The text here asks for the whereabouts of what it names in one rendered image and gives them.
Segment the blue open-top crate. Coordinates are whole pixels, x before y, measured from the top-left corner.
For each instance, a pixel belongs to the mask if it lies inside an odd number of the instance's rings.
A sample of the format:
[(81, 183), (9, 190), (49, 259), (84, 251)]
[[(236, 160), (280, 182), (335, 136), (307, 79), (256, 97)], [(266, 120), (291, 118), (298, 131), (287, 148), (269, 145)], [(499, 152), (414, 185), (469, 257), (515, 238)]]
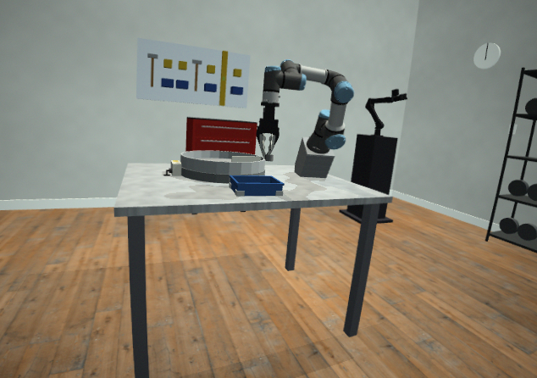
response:
[(283, 182), (273, 176), (230, 175), (229, 188), (237, 197), (283, 196), (283, 185)]

